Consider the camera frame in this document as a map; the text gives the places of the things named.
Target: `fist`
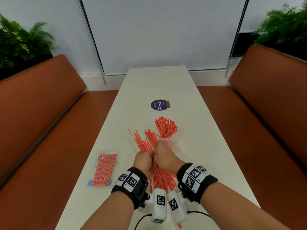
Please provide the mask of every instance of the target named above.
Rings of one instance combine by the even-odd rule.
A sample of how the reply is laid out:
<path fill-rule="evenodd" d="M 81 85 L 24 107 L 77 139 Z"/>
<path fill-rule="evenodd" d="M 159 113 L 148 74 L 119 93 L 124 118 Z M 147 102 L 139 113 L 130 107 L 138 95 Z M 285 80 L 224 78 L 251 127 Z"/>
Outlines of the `fist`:
<path fill-rule="evenodd" d="M 160 140 L 154 149 L 154 161 L 163 170 L 177 174 L 181 166 L 185 164 L 179 159 L 167 144 Z"/>
<path fill-rule="evenodd" d="M 151 179 L 151 176 L 153 175 L 151 167 L 152 157 L 153 157 L 153 152 L 138 152 L 135 155 L 133 163 L 133 167 L 136 167 L 140 171 L 142 171 L 146 175 L 147 180 Z"/>

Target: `tabletop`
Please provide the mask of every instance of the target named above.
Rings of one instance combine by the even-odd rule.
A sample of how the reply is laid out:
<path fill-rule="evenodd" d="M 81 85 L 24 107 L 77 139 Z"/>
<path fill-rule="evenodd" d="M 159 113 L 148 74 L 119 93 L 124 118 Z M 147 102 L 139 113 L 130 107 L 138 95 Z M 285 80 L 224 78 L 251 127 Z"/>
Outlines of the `tabletop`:
<path fill-rule="evenodd" d="M 154 110 L 155 100 L 169 101 L 170 108 Z M 114 181 L 121 172 L 130 168 L 139 151 L 130 130 L 137 130 L 145 139 L 144 131 L 150 128 L 158 134 L 155 119 L 164 116 L 176 123 L 178 132 L 173 136 L 175 154 L 186 162 L 203 165 L 218 180 L 237 191 L 254 204 L 258 202 L 228 148 L 202 96 L 198 92 L 185 66 L 131 68 L 117 94 L 109 114 L 96 139 L 92 151 L 67 202 L 56 230 L 80 229 L 91 214 L 109 196 Z M 103 151 L 116 151 L 117 164 L 112 173 L 112 184 L 107 189 L 87 186 L 87 182 Z M 197 203 L 190 210 L 204 211 Z M 150 207 L 134 211 L 129 230 L 149 213 Z M 212 219 L 189 214 L 182 223 L 183 229 L 219 229 Z M 170 209 L 163 224 L 143 219 L 138 230 L 178 229 Z"/>

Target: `black wrist strap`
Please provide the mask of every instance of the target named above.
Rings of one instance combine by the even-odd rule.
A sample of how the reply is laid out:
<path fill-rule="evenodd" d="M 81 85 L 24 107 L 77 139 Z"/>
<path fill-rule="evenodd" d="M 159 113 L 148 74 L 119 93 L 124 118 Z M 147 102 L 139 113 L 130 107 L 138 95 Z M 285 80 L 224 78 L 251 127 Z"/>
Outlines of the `black wrist strap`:
<path fill-rule="evenodd" d="M 121 191 L 133 202 L 134 209 L 144 204 L 148 181 L 146 175 L 135 167 L 123 172 L 115 182 L 111 193 Z"/>
<path fill-rule="evenodd" d="M 209 172 L 200 165 L 184 164 L 177 172 L 178 188 L 191 201 L 200 203 L 201 197 L 209 185 L 217 182 Z"/>

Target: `orange cushion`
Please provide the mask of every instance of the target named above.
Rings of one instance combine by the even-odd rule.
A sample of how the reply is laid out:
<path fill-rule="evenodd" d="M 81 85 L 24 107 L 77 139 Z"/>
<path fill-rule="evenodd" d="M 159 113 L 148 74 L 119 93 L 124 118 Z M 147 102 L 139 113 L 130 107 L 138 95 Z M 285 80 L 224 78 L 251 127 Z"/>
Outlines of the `orange cushion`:
<path fill-rule="evenodd" d="M 307 169 L 307 62 L 252 45 L 229 81 Z"/>
<path fill-rule="evenodd" d="M 55 229 L 117 92 L 86 92 L 17 170 L 0 191 L 0 229 Z"/>
<path fill-rule="evenodd" d="M 64 55 L 0 82 L 0 185 L 85 88 Z"/>
<path fill-rule="evenodd" d="M 198 87 L 261 208 L 307 229 L 307 177 L 229 86 Z"/>

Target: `clear plastic cup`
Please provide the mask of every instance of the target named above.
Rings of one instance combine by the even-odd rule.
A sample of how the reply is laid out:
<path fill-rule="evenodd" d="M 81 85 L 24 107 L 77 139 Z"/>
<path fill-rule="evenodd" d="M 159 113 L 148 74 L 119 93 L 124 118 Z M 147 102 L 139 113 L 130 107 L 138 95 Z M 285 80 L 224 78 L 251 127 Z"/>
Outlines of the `clear plastic cup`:
<path fill-rule="evenodd" d="M 161 140 L 163 140 L 167 146 L 169 146 L 170 148 L 173 148 L 174 143 L 172 138 L 161 138 Z"/>

